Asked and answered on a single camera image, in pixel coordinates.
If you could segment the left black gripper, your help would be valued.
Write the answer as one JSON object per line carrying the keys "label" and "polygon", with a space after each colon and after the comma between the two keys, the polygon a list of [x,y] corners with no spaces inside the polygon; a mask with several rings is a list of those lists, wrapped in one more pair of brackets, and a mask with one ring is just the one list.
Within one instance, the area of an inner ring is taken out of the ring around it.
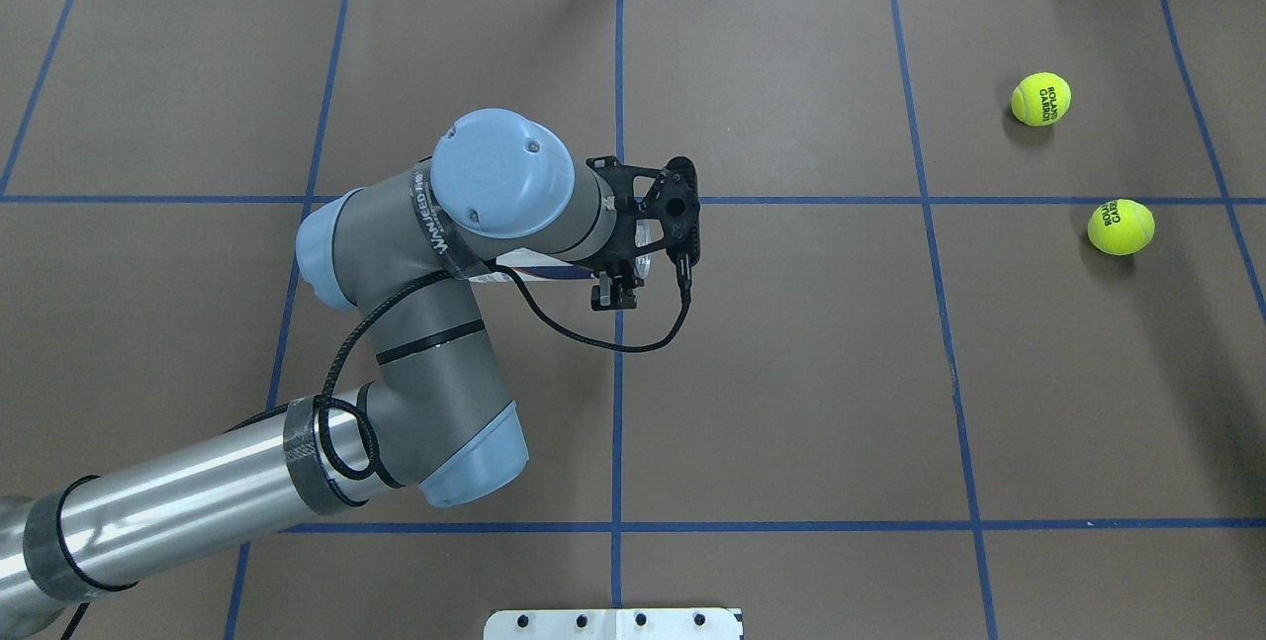
{"label": "left black gripper", "polygon": [[589,290],[589,307],[594,312],[614,311],[615,309],[636,310],[638,307],[636,288],[642,287],[642,267],[637,258],[622,258],[622,261],[606,261],[598,280],[606,281],[606,285],[592,285]]}

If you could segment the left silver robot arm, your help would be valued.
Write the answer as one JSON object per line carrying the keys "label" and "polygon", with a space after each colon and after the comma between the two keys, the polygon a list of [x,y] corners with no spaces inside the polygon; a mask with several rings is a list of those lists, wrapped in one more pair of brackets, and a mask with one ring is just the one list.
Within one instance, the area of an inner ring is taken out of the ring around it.
{"label": "left silver robot arm", "polygon": [[594,310],[633,305],[642,176],[489,108],[403,175],[316,207],[300,276],[360,316],[319,390],[127,471],[4,500],[3,636],[392,489],[446,508],[515,481],[525,434],[472,281],[518,280],[500,258],[529,249],[591,271]]}

